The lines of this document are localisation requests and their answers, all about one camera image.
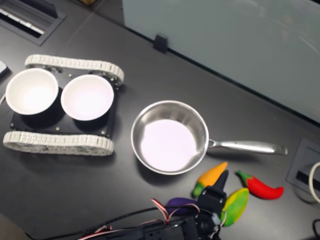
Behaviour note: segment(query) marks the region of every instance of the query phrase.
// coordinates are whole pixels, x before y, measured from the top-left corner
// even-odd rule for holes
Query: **white cable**
[[[309,175],[309,188],[310,188],[310,192],[311,192],[312,196],[314,197],[314,199],[320,204],[320,198],[316,195],[316,192],[314,189],[314,175],[315,175],[315,171],[318,167],[320,167],[320,162],[316,163],[311,168],[310,175]]]
[[[183,206],[193,206],[194,208],[196,208],[196,210],[198,211],[198,214],[195,216],[195,218],[198,217],[198,215],[199,215],[199,213],[200,213],[200,208],[199,208],[197,205],[195,205],[194,203],[187,203],[187,204],[185,204],[185,205],[183,205]],[[180,209],[182,209],[182,208],[183,208],[183,207],[176,208],[175,210],[173,210],[173,211],[168,215],[165,223],[167,224],[167,223],[170,221],[170,219],[171,219],[171,217],[173,216],[173,214],[175,214],[176,211],[178,211],[178,210],[180,210]]]
[[[4,102],[5,99],[6,99],[6,94],[3,94],[3,96],[0,99],[0,105]]]
[[[224,218],[223,218],[223,221],[220,224],[220,227],[222,227],[225,224],[226,220],[227,220],[227,212],[224,211],[224,210],[223,210],[223,212],[224,212]]]
[[[105,225],[103,225],[102,227],[99,227],[94,233],[97,234],[97,233],[100,233],[103,229],[106,229],[107,227]]]
[[[123,231],[125,229],[117,229],[117,230],[111,230],[111,231],[104,231],[104,232],[98,232],[98,233],[94,233],[88,236],[84,236],[82,238],[79,238],[78,240],[86,240],[86,239],[90,239],[96,236],[100,236],[100,235],[105,235],[105,234],[110,234],[110,233],[115,233],[115,232],[119,232],[119,231]]]
[[[214,237],[214,235],[216,234],[218,232],[218,229],[216,230],[216,231],[214,231],[213,233],[211,233],[211,235],[210,235],[210,237],[209,238],[213,238]]]
[[[166,208],[154,198],[152,198],[151,201],[160,210],[160,212],[163,214],[164,220],[167,222],[168,212],[167,212]]]

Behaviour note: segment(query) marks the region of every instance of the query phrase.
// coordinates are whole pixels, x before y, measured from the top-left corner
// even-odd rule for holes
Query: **red chili pepper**
[[[243,173],[240,170],[237,173],[242,178],[244,184],[249,189],[250,193],[256,195],[259,198],[267,200],[278,199],[284,193],[283,186],[272,188],[265,185],[263,182],[259,181],[254,176]]]

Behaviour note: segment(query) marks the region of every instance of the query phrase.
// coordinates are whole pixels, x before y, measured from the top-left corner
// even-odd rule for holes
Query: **black cable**
[[[191,208],[193,209],[192,206],[164,206],[165,208],[167,209],[180,209],[180,208]],[[48,237],[48,238],[34,238],[32,236],[30,236],[30,234],[28,234],[27,232],[24,232],[25,235],[31,239],[31,240],[56,240],[56,239],[63,239],[63,238],[67,238],[67,237],[71,237],[71,236],[76,236],[76,235],[80,235],[80,234],[86,234],[86,233],[89,233],[89,232],[92,232],[93,230],[96,230],[104,225],[109,225],[113,222],[116,222],[116,221],[119,221],[119,220],[122,220],[122,219],[125,219],[125,218],[129,218],[131,216],[134,216],[134,215],[138,215],[138,214],[142,214],[142,213],[146,213],[146,212],[150,212],[150,211],[154,211],[154,210],[158,210],[157,207],[150,207],[150,208],[145,208],[145,209],[142,209],[142,210],[138,210],[138,211],[134,211],[134,212],[131,212],[131,213],[127,213],[127,214],[124,214],[122,216],[118,216],[118,217],[115,217],[111,220],[108,220],[104,223],[101,223],[99,225],[96,225],[96,226],[92,226],[92,227],[89,227],[87,229],[84,229],[84,230],[80,230],[80,231],[75,231],[75,232],[71,232],[71,233],[67,233],[67,234],[63,234],[63,235],[57,235],[57,236],[52,236],[52,237]],[[201,211],[207,213],[207,214],[210,214],[212,215],[212,213],[206,209],[201,209]]]
[[[313,222],[312,222],[312,230],[313,230],[314,235],[316,236],[316,238],[317,238],[318,240],[320,240],[320,235],[318,234],[317,229],[316,229],[316,223],[317,223],[317,222],[320,222],[320,218],[313,220]]]

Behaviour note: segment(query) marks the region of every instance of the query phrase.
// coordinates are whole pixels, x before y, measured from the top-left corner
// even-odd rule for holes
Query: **green pepper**
[[[223,211],[226,212],[224,226],[228,227],[234,224],[244,212],[249,199],[249,190],[244,187],[231,194],[225,202]],[[225,218],[225,213],[221,213],[221,221]]]

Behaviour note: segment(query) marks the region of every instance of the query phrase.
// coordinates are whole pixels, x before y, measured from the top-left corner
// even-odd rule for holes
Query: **purple eggplant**
[[[195,200],[189,199],[189,198],[184,198],[184,197],[175,197],[172,198],[168,201],[166,204],[167,206],[183,206],[186,204],[197,204]],[[168,213],[171,213],[173,210],[176,208],[167,208]],[[181,208],[178,211],[176,211],[174,214],[175,215],[185,215],[188,212],[190,212],[190,209],[188,208]]]

